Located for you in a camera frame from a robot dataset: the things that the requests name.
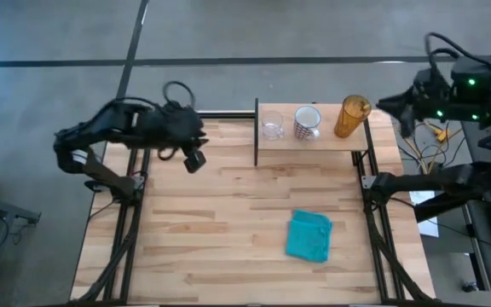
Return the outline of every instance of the teal cloth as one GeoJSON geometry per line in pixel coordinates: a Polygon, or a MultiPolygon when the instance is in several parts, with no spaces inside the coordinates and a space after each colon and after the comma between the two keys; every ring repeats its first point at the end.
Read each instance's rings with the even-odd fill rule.
{"type": "Polygon", "coordinates": [[[286,254],[322,263],[329,259],[332,222],[326,216],[296,210],[289,223],[286,254]]]}

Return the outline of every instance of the wooden board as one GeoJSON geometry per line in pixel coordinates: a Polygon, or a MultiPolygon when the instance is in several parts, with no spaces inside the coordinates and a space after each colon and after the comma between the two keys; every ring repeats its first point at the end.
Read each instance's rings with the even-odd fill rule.
{"type": "MultiPolygon", "coordinates": [[[[371,126],[380,170],[402,173],[389,117],[373,112],[371,126]]],[[[206,120],[205,131],[208,162],[194,175],[185,171],[182,156],[162,162],[153,153],[130,304],[379,302],[349,152],[264,151],[255,168],[251,121],[206,120]],[[287,223],[296,208],[333,220],[326,263],[285,254],[287,223]]],[[[124,172],[127,153],[109,145],[106,163],[118,163],[124,172]]],[[[93,210],[108,201],[107,195],[96,196],[93,210]]],[[[82,295],[107,264],[117,212],[115,206],[90,222],[72,298],[82,295]]],[[[389,214],[399,259],[434,295],[413,210],[391,202],[389,214]]],[[[389,281],[387,265],[384,271],[389,281]]]]}
{"type": "Polygon", "coordinates": [[[316,103],[260,103],[259,104],[259,150],[367,150],[367,138],[363,125],[348,137],[335,136],[333,129],[340,114],[340,104],[316,103]],[[315,140],[298,140],[293,135],[295,112],[299,107],[311,106],[321,113],[321,123],[318,126],[320,136],[315,140]],[[278,140],[268,140],[263,137],[263,113],[276,111],[283,117],[284,136],[278,140]]]}

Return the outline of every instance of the gray concrete floor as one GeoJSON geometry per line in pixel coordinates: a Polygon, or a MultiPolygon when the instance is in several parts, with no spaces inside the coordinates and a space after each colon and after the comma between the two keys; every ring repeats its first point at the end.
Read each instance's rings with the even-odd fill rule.
{"type": "MultiPolygon", "coordinates": [[[[0,0],[0,61],[125,59],[139,4],[0,0]]],[[[152,0],[136,57],[414,56],[424,54],[423,36],[429,31],[448,35],[472,53],[491,54],[491,1],[152,0]]],[[[193,88],[197,108],[204,110],[251,109],[255,97],[340,102],[361,94],[376,101],[405,90],[426,67],[349,60],[313,66],[136,67],[128,93],[162,101],[161,84],[179,79],[193,88]]],[[[449,68],[442,64],[443,71],[449,68]]],[[[113,98],[122,71],[0,68],[0,199],[43,213],[18,246],[2,247],[0,306],[68,299],[92,194],[83,186],[85,177],[57,168],[53,134],[113,98]]],[[[432,135],[421,133],[420,147],[433,143],[432,135]]],[[[469,161],[463,146],[454,163],[469,161]]],[[[415,171],[405,163],[408,172],[415,171]]],[[[451,212],[441,223],[459,228],[459,219],[451,212]]],[[[455,249],[467,249],[468,240],[444,230],[441,236],[425,239],[437,296],[463,304],[489,301],[486,293],[459,290],[460,282],[471,278],[471,266],[455,249]]]]}

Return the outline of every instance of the amber glass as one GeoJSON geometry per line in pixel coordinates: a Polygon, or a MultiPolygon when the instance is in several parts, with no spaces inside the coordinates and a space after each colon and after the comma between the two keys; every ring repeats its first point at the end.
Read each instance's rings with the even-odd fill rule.
{"type": "Polygon", "coordinates": [[[371,113],[371,108],[371,103],[363,96],[346,97],[334,126],[334,134],[338,137],[348,137],[371,113]]]}

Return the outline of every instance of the paper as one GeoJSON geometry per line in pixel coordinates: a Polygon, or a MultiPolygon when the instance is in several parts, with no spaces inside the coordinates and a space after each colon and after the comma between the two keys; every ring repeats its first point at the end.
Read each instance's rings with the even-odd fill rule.
{"type": "MultiPolygon", "coordinates": [[[[410,192],[410,200],[413,205],[417,205],[426,200],[430,200],[435,197],[434,191],[412,191],[410,192]]],[[[422,235],[429,235],[438,238],[439,227],[436,225],[436,217],[430,218],[428,221],[423,221],[418,224],[419,232],[422,235]]]]}

